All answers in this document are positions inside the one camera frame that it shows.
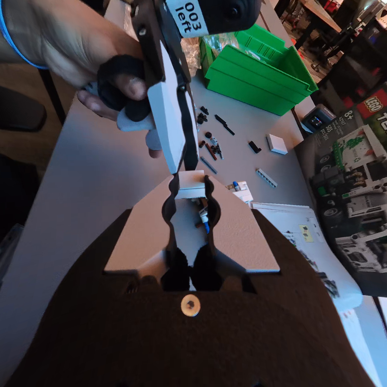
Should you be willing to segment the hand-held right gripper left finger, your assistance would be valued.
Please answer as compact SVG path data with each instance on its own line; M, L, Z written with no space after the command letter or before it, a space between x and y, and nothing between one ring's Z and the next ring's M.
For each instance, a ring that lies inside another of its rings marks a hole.
M104 273L164 276L167 252L176 248L170 220L176 212L178 189L178 175L169 176L133 206Z

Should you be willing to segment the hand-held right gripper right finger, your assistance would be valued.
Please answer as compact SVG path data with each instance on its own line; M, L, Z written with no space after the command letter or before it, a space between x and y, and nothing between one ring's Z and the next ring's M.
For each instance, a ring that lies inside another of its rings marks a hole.
M249 205L205 175L208 244L222 277L279 273L280 267Z

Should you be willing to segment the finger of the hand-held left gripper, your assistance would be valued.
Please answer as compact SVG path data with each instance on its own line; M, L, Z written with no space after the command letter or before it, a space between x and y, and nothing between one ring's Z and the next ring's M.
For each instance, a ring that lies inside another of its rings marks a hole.
M191 75L185 54L180 45L176 47L177 64L177 97L181 110L181 123L185 136L183 163L186 171L194 171L199 162L199 145L197 138L197 122L194 103L190 88Z
M148 100L167 166L174 175L180 169L186 139L177 96L177 76L165 46L162 41L159 43L165 80L148 88Z

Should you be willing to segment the lego truck chassis assembly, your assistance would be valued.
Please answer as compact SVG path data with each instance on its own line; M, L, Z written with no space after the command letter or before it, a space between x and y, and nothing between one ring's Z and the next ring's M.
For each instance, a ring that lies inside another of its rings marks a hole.
M253 201L253 196L246 181L234 181L232 184L225 186L225 188L246 204ZM208 204L206 197L192 198L191 201L194 202L199 208L199 216L201 221L196 224L196 228L201 228L203 226L206 230L206 234L209 234L210 222L208 218Z

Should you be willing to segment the white lego panel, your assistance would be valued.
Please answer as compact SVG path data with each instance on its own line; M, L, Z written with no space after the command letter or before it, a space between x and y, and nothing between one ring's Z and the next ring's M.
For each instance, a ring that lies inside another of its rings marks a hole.
M179 191L176 200L205 197L204 170L180 171Z

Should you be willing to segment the person's left forearm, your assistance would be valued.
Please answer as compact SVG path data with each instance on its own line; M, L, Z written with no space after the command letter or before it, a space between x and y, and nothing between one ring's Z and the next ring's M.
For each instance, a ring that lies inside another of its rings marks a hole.
M2 0L0 3L1 62L40 65L40 32L33 2Z

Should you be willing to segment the scattered small lego connectors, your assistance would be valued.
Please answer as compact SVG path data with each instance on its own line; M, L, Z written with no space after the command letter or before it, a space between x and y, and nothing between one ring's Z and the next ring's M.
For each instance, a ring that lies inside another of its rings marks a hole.
M197 116L197 124L202 125L203 123L207 122L207 114L208 111L206 109L202 110L198 116ZM221 160L224 160L224 154L222 152L221 146L219 141L212 135L211 132L205 132L204 134L206 140L202 140L199 142L199 148L202 148L205 146L205 143L208 143L210 147L215 152L216 157L220 157Z

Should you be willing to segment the long black lego piece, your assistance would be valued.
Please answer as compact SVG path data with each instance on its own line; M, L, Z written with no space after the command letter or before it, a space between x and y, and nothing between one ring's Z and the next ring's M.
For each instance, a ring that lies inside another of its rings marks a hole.
M215 119L232 135L235 136L235 133L229 128L225 120L223 120L219 115L214 115Z

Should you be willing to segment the grey lego axle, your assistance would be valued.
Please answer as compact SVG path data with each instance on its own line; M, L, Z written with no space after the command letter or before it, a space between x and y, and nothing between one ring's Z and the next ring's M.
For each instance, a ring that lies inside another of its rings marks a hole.
M201 162L213 173L213 174L217 174L217 170L204 158L204 157L200 157L200 160Z

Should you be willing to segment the open lego instruction booklet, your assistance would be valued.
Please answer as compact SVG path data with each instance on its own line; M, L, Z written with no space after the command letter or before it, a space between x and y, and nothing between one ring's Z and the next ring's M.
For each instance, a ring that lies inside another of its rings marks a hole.
M303 255L317 273L338 312L361 305L362 292L323 235L315 212L308 206L250 202Z

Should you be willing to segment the white square lego tile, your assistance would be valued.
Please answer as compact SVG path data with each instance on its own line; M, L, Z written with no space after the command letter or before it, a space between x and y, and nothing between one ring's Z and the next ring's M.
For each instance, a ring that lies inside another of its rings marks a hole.
M268 147L271 152L285 155L288 153L285 142L282 138L274 136L272 134L267 134L266 139L268 142Z

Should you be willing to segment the black lego set box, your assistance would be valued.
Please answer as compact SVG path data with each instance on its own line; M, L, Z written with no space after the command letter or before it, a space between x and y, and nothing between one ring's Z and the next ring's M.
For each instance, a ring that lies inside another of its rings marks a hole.
M364 295L385 298L386 83L294 150L332 251Z

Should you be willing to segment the clear plastic bag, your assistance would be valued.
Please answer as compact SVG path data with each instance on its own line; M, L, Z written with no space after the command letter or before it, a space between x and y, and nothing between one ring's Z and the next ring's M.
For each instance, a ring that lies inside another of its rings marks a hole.
M183 38L180 44L185 54L191 77L194 77L197 70L201 68L200 43L207 44L215 58L227 45L239 49L239 43L233 32L207 35L201 38Z

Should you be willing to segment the green plastic bin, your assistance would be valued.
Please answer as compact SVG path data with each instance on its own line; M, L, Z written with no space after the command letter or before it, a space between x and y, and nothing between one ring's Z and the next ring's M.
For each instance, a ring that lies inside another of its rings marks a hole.
M219 54L199 39L206 89L283 116L318 90L294 46L254 24Z

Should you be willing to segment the dark chair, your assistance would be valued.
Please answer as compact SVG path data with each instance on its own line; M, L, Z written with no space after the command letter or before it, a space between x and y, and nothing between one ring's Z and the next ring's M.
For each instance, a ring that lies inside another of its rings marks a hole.
M0 129L38 132L46 122L45 107L14 90L0 87Z

